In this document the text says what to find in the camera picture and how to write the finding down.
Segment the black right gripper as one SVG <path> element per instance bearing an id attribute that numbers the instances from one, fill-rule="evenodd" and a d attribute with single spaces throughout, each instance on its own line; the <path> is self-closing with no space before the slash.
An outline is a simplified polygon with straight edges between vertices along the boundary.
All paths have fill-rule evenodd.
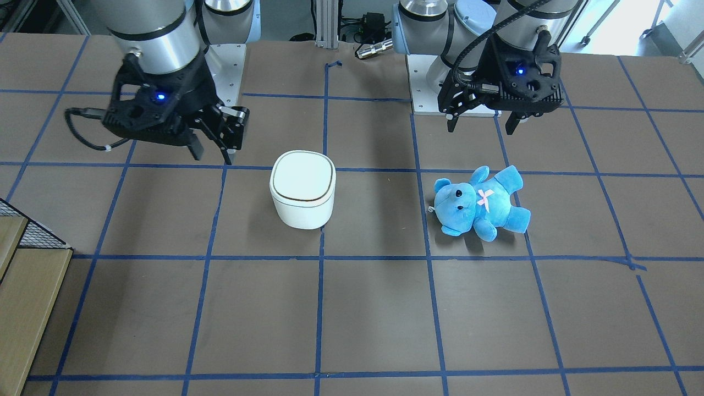
<path id="1" fill-rule="evenodd" d="M 206 101 L 208 78 L 203 52 L 181 70 L 167 74 L 147 73 L 138 56 L 129 52 L 115 76 L 102 125 L 124 139 L 186 146 L 196 161 L 204 155 L 193 132 L 199 129 L 230 166 L 234 150 L 242 148 L 249 116 L 222 118 Z"/>

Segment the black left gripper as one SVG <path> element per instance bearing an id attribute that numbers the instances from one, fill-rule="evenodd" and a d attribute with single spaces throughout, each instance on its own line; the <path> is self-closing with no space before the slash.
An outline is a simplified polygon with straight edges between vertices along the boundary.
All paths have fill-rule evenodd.
<path id="1" fill-rule="evenodd" d="M 448 73 L 438 94 L 438 110 L 447 115 L 449 133 L 462 113 L 479 105 L 510 111 L 505 132 L 511 136 L 524 118 L 542 116 L 563 104 L 560 50 L 550 43 L 549 30 L 537 31 L 536 43 L 528 49 L 513 47 L 493 33 L 472 75 Z"/>

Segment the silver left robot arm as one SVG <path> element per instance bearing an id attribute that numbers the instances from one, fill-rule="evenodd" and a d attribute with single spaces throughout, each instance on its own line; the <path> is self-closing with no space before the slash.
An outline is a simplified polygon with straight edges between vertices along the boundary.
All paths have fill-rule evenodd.
<path id="1" fill-rule="evenodd" d="M 558 36 L 576 1 L 400 1 L 392 40 L 398 53 L 438 56 L 438 110 L 453 132 L 477 106 L 507 111 L 505 132 L 563 105 Z"/>

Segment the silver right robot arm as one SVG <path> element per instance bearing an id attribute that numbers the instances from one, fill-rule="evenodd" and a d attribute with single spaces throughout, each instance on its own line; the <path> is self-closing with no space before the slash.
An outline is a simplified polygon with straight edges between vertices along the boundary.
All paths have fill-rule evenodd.
<path id="1" fill-rule="evenodd" d="M 186 147 L 206 135 L 231 165 L 250 112 L 238 105 L 246 46 L 261 37 L 259 1 L 95 1 L 123 51 L 102 125 L 120 138 Z"/>

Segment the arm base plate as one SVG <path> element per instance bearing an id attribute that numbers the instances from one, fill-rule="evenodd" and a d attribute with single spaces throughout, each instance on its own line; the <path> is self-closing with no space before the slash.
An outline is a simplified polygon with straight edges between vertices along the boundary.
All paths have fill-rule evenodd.
<path id="1" fill-rule="evenodd" d="M 206 46 L 205 61 L 210 72 L 206 101 L 224 119 L 249 115 L 249 109 L 240 103 L 246 53 L 243 43 Z"/>
<path id="2" fill-rule="evenodd" d="M 437 97 L 449 67 L 440 56 L 425 54 L 407 55 L 406 64 L 413 113 L 416 116 L 442 116 Z"/>

